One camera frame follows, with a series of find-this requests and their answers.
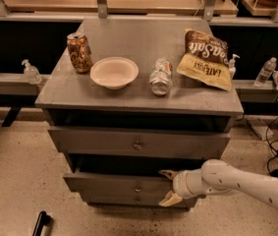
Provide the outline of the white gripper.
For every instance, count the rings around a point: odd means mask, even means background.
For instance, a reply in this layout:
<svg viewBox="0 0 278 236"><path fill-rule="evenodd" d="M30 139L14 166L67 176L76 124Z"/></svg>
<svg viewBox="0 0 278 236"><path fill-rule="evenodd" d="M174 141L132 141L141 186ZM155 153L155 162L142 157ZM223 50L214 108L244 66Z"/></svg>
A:
<svg viewBox="0 0 278 236"><path fill-rule="evenodd" d="M190 199L203 193L201 170L160 170L159 174L173 180L174 191L169 191L165 198L159 202L162 207L178 204L182 198Z"/></svg>

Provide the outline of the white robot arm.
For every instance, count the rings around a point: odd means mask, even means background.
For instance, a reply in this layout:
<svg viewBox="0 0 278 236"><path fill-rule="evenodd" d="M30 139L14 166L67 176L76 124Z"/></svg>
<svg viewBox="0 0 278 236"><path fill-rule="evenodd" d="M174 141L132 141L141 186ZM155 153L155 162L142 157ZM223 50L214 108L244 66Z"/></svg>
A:
<svg viewBox="0 0 278 236"><path fill-rule="evenodd" d="M159 202L162 207L200 195L228 195L240 191L278 209L278 178L242 171L218 159L205 161L195 170L160 170L173 189Z"/></svg>

